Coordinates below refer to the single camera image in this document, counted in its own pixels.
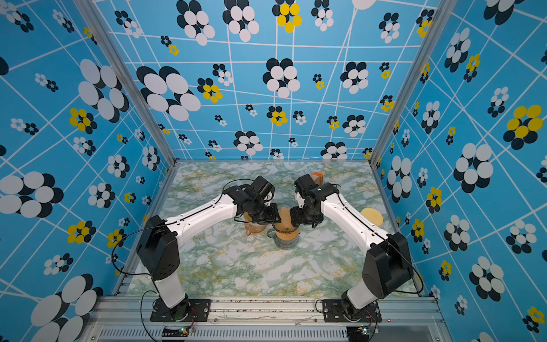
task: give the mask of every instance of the green and white marble surface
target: green and white marble surface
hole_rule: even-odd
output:
[[[215,198],[226,182],[259,175],[275,186],[279,208],[291,208],[297,205],[294,181],[312,172],[341,185],[344,197],[358,210],[379,210],[382,228],[395,232],[369,165],[353,162],[182,163],[160,216],[184,213]],[[315,229],[301,226],[298,246],[292,250],[276,247],[266,236],[270,227],[247,236],[243,223],[225,220],[186,242],[180,248],[178,276],[188,296],[337,297],[359,280],[364,255],[330,219],[325,217]],[[141,270],[146,271],[139,264],[137,272]],[[154,289],[149,276],[134,276],[126,295],[149,289]],[[411,281],[400,289],[416,290]]]

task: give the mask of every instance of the blue wall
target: blue wall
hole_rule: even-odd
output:
[[[71,1],[2,8],[0,340],[73,340],[168,166],[148,168],[156,144]]]
[[[377,165],[454,341],[547,340],[546,16],[459,0]]]
[[[95,4],[176,157],[363,160],[397,100],[439,0],[315,3]],[[278,16],[284,11],[288,24]],[[166,77],[174,72],[169,68],[183,80],[167,87],[159,77],[158,83],[153,76],[144,79],[154,73]],[[347,70],[354,72],[344,75]],[[272,74],[283,76],[281,90]],[[344,124],[352,126],[346,131]]]

